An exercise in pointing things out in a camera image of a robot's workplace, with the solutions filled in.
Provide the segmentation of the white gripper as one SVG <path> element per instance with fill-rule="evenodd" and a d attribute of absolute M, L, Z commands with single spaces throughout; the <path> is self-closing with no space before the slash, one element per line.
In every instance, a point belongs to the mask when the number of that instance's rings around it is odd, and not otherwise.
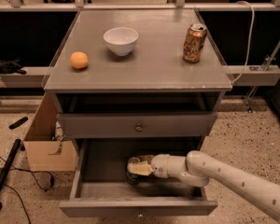
<path fill-rule="evenodd" d="M 188 171 L 186 158 L 181 156 L 172 156 L 169 154 L 139 155 L 132 157 L 133 162 L 129 163 L 128 171 L 135 175 L 150 175 L 158 178 L 179 178 Z"/>

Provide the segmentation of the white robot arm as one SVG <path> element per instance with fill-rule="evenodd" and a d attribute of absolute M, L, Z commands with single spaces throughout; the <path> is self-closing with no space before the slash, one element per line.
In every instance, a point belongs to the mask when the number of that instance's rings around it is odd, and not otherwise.
<path fill-rule="evenodd" d="M 280 185 L 232 167 L 197 150 L 185 157 L 170 154 L 144 155 L 128 160 L 133 175 L 176 178 L 193 187 L 205 187 L 215 179 L 280 224 Z"/>

